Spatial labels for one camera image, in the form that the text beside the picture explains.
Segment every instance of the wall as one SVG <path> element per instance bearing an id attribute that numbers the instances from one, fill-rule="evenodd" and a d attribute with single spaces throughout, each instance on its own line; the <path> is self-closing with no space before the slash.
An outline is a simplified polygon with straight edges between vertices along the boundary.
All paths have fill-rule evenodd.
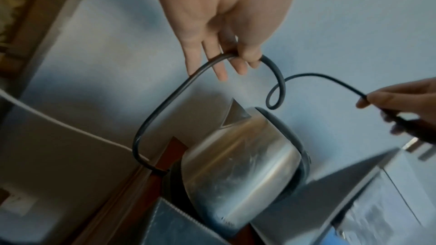
<path id="1" fill-rule="evenodd" d="M 263 51 L 284 75 L 326 73 L 364 92 L 434 76 L 433 2 L 295 0 Z M 158 0 L 83 0 L 21 99 L 129 145 L 142 120 L 185 78 L 182 51 Z M 265 67 L 244 77 L 231 72 L 226 83 L 205 73 L 146 133 L 142 152 L 153 156 L 172 135 L 192 145 L 219 124 L 231 97 L 243 106 L 264 106 L 273 85 Z M 357 97 L 333 83 L 299 79 L 287 91 L 274 113 L 304 141 L 313 178 L 409 139 L 390 136 L 376 109 L 356 110 Z M 0 182 L 40 197 L 23 218 L 0 213 L 0 236 L 11 240 L 64 236 L 134 167 L 128 152 L 18 109 L 0 132 Z M 47 239 L 50 233 L 56 234 Z"/>

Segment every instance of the kettle base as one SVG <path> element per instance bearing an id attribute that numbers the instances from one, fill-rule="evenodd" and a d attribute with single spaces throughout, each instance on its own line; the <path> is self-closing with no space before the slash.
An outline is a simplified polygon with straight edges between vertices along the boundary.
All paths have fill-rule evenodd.
<path id="1" fill-rule="evenodd" d="M 200 216 L 191 204 L 182 181 L 182 160 L 171 165 L 169 172 L 162 179 L 162 196 L 186 214 L 203 224 Z"/>

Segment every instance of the electric kettle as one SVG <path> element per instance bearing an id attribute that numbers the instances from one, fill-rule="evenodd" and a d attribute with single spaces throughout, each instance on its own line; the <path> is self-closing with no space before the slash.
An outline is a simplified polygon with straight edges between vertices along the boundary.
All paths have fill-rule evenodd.
<path id="1" fill-rule="evenodd" d="M 225 237 L 304 184 L 310 159 L 297 136 L 262 108 L 232 101 L 219 129 L 163 179 L 163 196 Z"/>

